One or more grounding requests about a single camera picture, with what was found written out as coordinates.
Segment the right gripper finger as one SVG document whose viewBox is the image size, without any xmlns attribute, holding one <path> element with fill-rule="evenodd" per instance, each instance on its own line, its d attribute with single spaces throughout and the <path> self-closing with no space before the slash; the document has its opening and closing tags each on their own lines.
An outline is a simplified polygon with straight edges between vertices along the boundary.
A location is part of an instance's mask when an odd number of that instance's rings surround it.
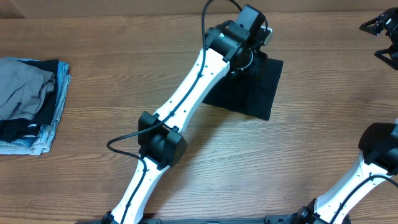
<svg viewBox="0 0 398 224">
<path fill-rule="evenodd" d="M 384 30 L 384 17 L 385 14 L 378 15 L 374 19 L 361 24 L 359 29 L 369 34 L 378 36 Z"/>
<path fill-rule="evenodd" d="M 388 66 L 397 70 L 397 49 L 395 48 L 388 48 L 383 50 L 378 50 L 374 53 L 374 55 L 381 59 L 384 63 Z"/>
</svg>

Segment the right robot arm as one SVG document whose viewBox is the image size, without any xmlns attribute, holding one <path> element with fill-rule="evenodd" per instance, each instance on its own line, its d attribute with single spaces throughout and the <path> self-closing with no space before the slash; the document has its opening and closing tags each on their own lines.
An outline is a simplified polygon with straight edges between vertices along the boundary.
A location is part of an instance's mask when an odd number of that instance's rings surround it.
<svg viewBox="0 0 398 224">
<path fill-rule="evenodd" d="M 287 216 L 284 223 L 349 223 L 349 211 L 384 181 L 397 182 L 397 122 L 373 123 L 361 136 L 353 166 L 325 194 Z"/>
</svg>

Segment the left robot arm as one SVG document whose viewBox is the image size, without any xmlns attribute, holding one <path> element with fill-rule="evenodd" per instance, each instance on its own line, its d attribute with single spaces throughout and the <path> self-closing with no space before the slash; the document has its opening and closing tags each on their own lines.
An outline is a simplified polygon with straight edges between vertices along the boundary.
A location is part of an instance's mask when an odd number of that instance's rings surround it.
<svg viewBox="0 0 398 224">
<path fill-rule="evenodd" d="M 265 15 L 250 5 L 236 20 L 202 30 L 202 47 L 192 69 L 154 114 L 143 112 L 139 130 L 114 138 L 110 144 L 136 136 L 140 145 L 134 175 L 118 205 L 102 223 L 139 223 L 145 206 L 162 175 L 184 155 L 183 133 L 211 89 L 227 75 L 256 68 L 257 53 L 272 31 Z"/>
</svg>

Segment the black t-shirt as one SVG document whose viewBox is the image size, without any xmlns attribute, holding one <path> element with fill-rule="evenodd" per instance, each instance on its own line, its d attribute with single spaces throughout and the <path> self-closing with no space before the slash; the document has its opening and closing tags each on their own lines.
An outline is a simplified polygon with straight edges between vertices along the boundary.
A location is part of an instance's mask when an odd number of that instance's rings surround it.
<svg viewBox="0 0 398 224">
<path fill-rule="evenodd" d="M 249 75 L 234 79 L 224 77 L 210 90 L 203 102 L 268 121 L 283 65 L 283 61 L 270 58 L 259 78 Z"/>
</svg>

